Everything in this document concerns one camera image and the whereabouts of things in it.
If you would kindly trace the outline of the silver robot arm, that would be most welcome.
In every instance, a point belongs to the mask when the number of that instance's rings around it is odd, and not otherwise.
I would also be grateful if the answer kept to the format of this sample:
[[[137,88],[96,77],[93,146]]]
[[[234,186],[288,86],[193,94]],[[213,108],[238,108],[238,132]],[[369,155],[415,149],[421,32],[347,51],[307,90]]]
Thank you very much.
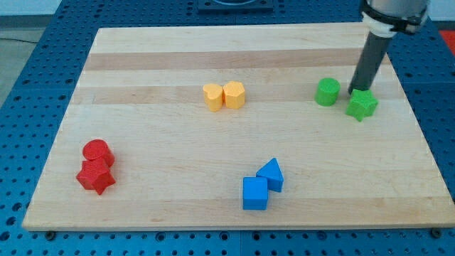
[[[370,32],[382,38],[414,35],[428,17],[429,0],[361,0],[360,14]]]

